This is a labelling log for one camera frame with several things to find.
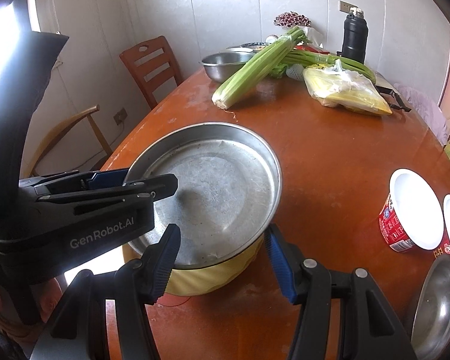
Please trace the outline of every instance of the wooden chair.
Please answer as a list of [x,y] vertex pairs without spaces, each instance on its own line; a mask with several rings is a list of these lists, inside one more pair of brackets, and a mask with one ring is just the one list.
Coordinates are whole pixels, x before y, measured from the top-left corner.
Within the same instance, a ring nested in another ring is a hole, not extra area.
[[31,158],[30,165],[27,168],[25,168],[23,172],[23,177],[27,178],[31,176],[38,176],[35,169],[38,163],[78,122],[80,122],[84,118],[88,119],[91,129],[94,131],[95,136],[97,137],[98,141],[103,147],[103,150],[106,153],[106,156],[100,159],[100,161],[98,161],[92,167],[92,170],[99,170],[103,166],[103,164],[105,164],[108,157],[110,157],[113,153],[110,145],[108,144],[107,140],[105,139],[102,132],[95,123],[94,119],[92,118],[92,114],[99,110],[100,110],[99,105],[96,105],[95,107],[86,109],[85,111],[82,111],[77,115],[73,115],[72,117],[69,117],[68,119],[61,121],[60,123],[58,123],[58,125],[53,127],[47,133],[47,135],[45,135],[45,138],[43,138],[40,144],[38,145],[37,150],[35,151],[33,157]]
[[[159,54],[158,56],[147,61],[141,61],[151,53],[160,49],[163,51],[162,54]],[[139,43],[132,48],[125,50],[122,54],[120,54],[120,59],[139,86],[145,96],[145,99],[147,100],[148,105],[150,105],[150,109],[154,109],[157,106],[157,100],[153,92],[160,85],[172,77],[175,78],[175,83],[177,86],[183,82],[179,65],[176,62],[172,49],[164,36],[146,40],[145,42]],[[167,67],[164,71],[161,71],[149,80],[145,79],[145,76],[149,75],[166,63],[169,64],[169,67]]]

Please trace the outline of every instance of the pink cloth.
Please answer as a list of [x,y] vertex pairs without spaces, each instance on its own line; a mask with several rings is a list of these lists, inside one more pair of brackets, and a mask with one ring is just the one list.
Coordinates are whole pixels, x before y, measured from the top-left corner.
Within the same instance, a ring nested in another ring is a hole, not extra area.
[[395,88],[414,107],[430,130],[432,130],[435,137],[437,137],[440,144],[445,146],[448,140],[447,120],[438,105],[425,93],[414,88],[401,84],[395,84]]

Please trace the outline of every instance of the electrical socket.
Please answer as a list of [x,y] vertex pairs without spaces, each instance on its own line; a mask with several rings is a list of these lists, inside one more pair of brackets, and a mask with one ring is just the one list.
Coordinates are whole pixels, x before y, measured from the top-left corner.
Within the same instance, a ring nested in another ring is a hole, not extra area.
[[125,108],[122,108],[120,111],[118,111],[115,116],[113,117],[115,123],[117,126],[119,126],[121,123],[125,122],[125,119],[127,118],[128,114],[125,111]]
[[338,9],[339,9],[341,12],[350,13],[350,10],[351,10],[352,8],[357,8],[357,6],[356,6],[356,5],[353,5],[353,4],[351,4],[351,3],[346,3],[346,2],[344,2],[344,1],[339,1]]

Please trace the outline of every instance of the water bottle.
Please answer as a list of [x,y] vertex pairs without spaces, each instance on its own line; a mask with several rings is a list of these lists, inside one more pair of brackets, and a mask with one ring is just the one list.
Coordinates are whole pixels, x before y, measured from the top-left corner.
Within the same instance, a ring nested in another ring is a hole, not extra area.
[[342,56],[360,63],[365,62],[368,27],[360,8],[351,8],[343,25]]

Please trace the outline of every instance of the dining table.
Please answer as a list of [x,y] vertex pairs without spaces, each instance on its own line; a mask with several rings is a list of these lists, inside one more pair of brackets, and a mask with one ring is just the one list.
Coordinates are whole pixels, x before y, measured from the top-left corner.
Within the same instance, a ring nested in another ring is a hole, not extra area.
[[[330,270],[365,268],[400,319],[435,255],[392,250],[379,228],[392,173],[421,175],[440,204],[450,194],[450,160],[412,110],[371,116],[313,99],[304,82],[266,78],[228,110],[212,102],[219,84],[200,69],[162,100],[118,146],[102,169],[129,167],[156,140],[203,122],[246,127],[279,159],[283,190],[273,218],[284,238]],[[280,360],[287,357],[299,306],[282,296],[262,247],[226,286],[185,303],[146,306],[161,359]],[[326,359],[336,358],[339,301],[331,305]],[[107,330],[112,360],[121,358],[113,303]]]

